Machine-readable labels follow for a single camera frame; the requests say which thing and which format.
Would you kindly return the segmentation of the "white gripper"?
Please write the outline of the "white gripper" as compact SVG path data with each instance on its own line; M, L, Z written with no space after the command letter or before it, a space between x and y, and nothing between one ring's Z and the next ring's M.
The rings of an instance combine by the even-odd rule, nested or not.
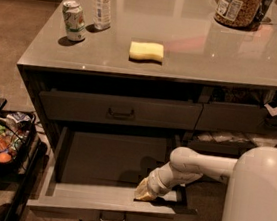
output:
M154 201L157 197L166 195L172 188L178 185L187 185L203 174L197 166L185 166L185 164L166 163L164 166L154 169L149 177L141 180L134 192L137 201Z

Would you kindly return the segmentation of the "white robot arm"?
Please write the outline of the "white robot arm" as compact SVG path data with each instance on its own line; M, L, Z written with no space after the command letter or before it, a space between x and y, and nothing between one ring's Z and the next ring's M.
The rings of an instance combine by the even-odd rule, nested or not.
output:
M204 176L228 183L222 221L277 221L276 147L250 149L237 159L175 148L168 163L140 182L135 198L153 201Z

